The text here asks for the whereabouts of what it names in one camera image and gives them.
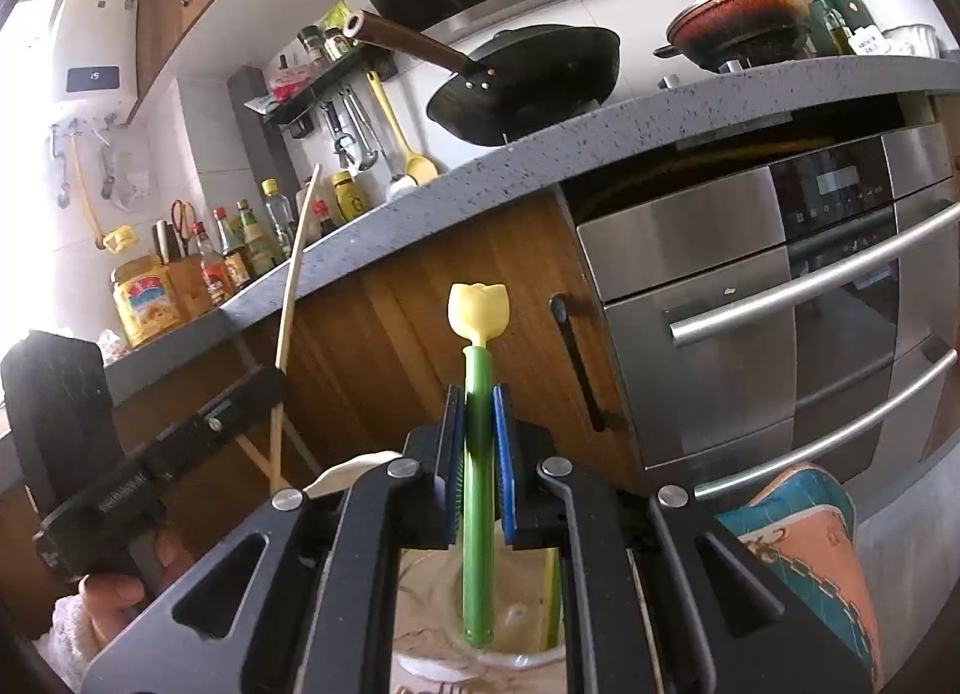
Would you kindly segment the person left hand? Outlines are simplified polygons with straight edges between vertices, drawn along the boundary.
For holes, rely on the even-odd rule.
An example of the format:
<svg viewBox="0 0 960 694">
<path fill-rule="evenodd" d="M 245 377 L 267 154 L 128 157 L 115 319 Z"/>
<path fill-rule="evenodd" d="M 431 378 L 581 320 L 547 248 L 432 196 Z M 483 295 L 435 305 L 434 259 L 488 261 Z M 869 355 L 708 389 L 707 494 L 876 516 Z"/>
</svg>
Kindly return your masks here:
<svg viewBox="0 0 960 694">
<path fill-rule="evenodd" d="M 156 531 L 155 557 L 161 566 L 160 591 L 171 587 L 194 564 L 194 556 L 181 538 L 167 528 Z M 142 580 L 127 574 L 85 575 L 78 593 L 99 648 L 109 645 L 121 634 L 130 623 L 127 611 L 146 598 Z"/>
</svg>

